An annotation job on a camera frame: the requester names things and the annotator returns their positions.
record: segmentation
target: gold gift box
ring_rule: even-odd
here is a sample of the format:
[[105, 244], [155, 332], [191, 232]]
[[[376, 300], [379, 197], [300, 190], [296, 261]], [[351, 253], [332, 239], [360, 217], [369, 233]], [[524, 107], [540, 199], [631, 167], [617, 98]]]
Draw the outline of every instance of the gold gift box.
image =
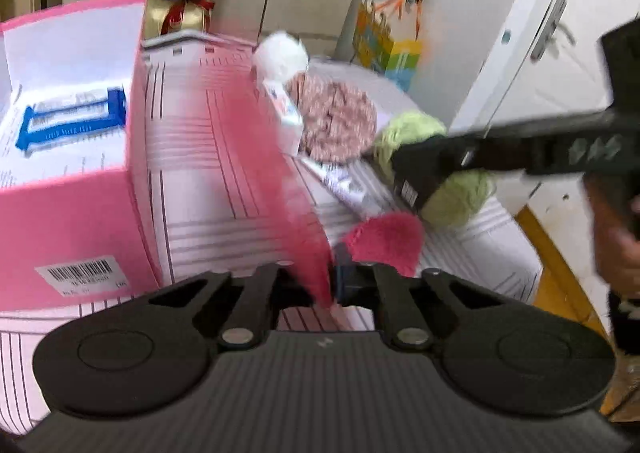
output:
[[[145, 39], [155, 38], [162, 33], [162, 24], [169, 14], [169, 10], [180, 0], [146, 0], [145, 11]], [[183, 29], [199, 30], [206, 32], [209, 25], [210, 10], [202, 6], [187, 1], [182, 13], [182, 22], [170, 23], [168, 32], [175, 32]]]

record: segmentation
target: door handle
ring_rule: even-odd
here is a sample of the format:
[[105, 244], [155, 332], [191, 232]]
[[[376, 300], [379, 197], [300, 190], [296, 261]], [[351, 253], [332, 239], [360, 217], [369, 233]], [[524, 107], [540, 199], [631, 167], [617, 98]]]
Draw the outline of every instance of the door handle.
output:
[[569, 43], [575, 45], [575, 37], [571, 34], [571, 31], [562, 23], [560, 23], [560, 18], [562, 17], [562, 13], [564, 12], [564, 8], [566, 7], [566, 0], [556, 0], [553, 8], [551, 9], [551, 13], [546, 18], [546, 23], [542, 27], [542, 32], [540, 33], [540, 37], [538, 41], [533, 47], [531, 51], [531, 60], [539, 61], [542, 55], [546, 51], [546, 47], [553, 39], [554, 32], [557, 28], [559, 28], [569, 39]]

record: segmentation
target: person's hand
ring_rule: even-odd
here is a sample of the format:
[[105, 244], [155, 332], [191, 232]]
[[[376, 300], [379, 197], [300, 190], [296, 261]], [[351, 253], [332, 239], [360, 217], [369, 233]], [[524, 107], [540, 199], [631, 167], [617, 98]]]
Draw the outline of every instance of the person's hand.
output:
[[[619, 295], [640, 297], [640, 242], [625, 228], [597, 187], [584, 182], [593, 210], [593, 251], [597, 273]], [[640, 197], [630, 205], [640, 214]]]

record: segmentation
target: green yarn ball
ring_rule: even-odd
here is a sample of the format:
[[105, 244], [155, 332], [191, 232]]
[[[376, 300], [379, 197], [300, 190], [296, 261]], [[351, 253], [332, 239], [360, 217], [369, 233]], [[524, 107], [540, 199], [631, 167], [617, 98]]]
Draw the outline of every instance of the green yarn ball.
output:
[[[393, 118], [378, 134], [373, 146], [373, 157], [385, 180], [389, 184], [394, 182], [391, 156], [402, 144], [421, 142], [444, 133], [447, 133], [444, 124], [426, 113], [406, 112]], [[494, 192], [491, 175], [484, 170], [455, 173], [431, 195], [419, 214], [434, 227], [460, 227], [478, 214]]]

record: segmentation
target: ribbed black surface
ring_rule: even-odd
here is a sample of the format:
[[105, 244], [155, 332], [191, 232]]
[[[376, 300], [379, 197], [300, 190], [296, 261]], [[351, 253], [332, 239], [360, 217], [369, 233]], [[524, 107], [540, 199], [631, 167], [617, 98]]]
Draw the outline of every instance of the ribbed black surface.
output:
[[187, 398], [89, 422], [53, 413], [20, 441], [33, 453], [602, 453], [629, 447], [596, 413], [524, 421], [453, 392], [424, 356], [377, 333], [274, 332], [223, 355]]

